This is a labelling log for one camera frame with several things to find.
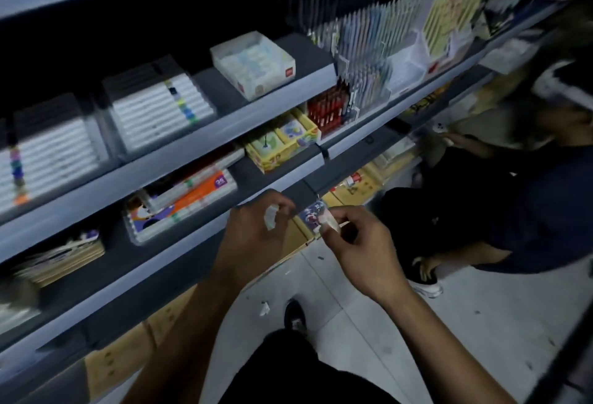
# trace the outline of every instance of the tile floor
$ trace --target tile floor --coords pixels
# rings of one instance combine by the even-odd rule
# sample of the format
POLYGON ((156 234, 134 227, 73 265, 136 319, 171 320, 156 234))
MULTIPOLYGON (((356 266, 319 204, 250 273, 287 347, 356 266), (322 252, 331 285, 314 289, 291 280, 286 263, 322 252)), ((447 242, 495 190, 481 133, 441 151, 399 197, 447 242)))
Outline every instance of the tile floor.
MULTIPOLYGON (((593 299, 589 259, 534 276, 461 270, 428 300, 485 368, 524 401, 593 299)), ((214 404, 265 335, 282 326, 284 304, 296 296, 307 313, 320 359, 354 372, 402 404, 430 403, 420 373, 383 310, 344 277, 322 241, 312 243, 240 295, 212 355, 202 404, 214 404), (263 302, 270 311, 260 316, 263 302)), ((131 384, 102 400, 118 403, 131 384)))

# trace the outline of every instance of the black pants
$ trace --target black pants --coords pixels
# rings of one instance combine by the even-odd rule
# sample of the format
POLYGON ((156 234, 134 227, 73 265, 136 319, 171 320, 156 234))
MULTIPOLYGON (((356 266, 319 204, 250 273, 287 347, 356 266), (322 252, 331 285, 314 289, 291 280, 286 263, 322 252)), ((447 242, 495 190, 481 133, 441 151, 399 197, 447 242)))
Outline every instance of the black pants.
POLYGON ((397 404, 366 379, 321 362, 305 337, 288 329, 265 338, 220 400, 221 404, 239 402, 397 404))
POLYGON ((416 257, 482 240, 510 195, 512 177, 491 160, 448 148, 422 189, 393 189, 379 218, 389 228, 406 270, 416 257))

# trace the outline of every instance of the black shoe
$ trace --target black shoe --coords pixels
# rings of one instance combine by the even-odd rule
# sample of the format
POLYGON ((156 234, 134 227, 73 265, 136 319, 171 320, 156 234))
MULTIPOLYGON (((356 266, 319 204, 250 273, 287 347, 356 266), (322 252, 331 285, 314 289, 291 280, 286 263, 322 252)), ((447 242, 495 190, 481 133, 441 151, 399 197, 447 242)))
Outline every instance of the black shoe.
POLYGON ((410 265, 403 270, 406 279, 417 293, 424 295, 427 298, 436 298, 443 293, 443 288, 441 287, 441 284, 439 284, 434 271, 428 280, 421 279, 420 262, 415 265, 410 265))
POLYGON ((286 329, 296 330, 305 337, 308 335, 305 312, 299 302, 294 298, 286 304, 286 310, 284 311, 284 327, 286 329))

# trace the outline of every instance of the person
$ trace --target person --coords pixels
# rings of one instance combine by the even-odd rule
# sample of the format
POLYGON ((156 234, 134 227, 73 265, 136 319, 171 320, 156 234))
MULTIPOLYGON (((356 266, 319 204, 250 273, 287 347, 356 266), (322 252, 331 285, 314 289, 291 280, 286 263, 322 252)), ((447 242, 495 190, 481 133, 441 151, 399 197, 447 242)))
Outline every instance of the person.
MULTIPOLYGON (((198 403, 212 348, 226 312, 242 288, 280 260, 290 214, 289 198, 268 191, 231 211, 209 277, 198 283, 185 309, 123 400, 123 404, 198 403), (264 214, 279 206, 276 227, 264 214)), ((515 401, 465 350, 424 300, 397 262, 389 230, 363 207, 330 210, 344 237, 322 227, 346 277, 379 303, 399 328, 435 403, 507 404, 515 401)), ((296 301, 286 307, 285 328, 270 334, 236 374, 221 403, 396 403, 387 392, 322 363, 303 335, 306 316, 296 301)), ((236 337, 241 337, 237 327, 236 337)))
POLYGON ((441 134, 454 145, 426 174, 423 188, 383 197, 381 219, 406 276, 423 295, 442 293, 434 274, 441 265, 541 273, 593 251, 593 98, 560 84, 555 74, 563 76, 542 75, 549 81, 547 101, 535 120, 550 143, 528 152, 441 134), (554 87, 564 95, 551 93, 554 87))

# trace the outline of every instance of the dark blue shirt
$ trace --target dark blue shirt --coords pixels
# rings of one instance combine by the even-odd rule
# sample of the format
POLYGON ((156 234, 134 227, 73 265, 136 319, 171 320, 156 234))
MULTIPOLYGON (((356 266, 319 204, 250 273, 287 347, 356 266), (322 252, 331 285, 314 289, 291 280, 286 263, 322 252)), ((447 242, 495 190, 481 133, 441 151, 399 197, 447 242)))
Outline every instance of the dark blue shirt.
POLYGON ((512 253, 477 268, 540 273, 593 252, 593 146, 550 143, 510 156, 506 168, 516 174, 507 185, 511 199, 493 218, 485 242, 512 253))

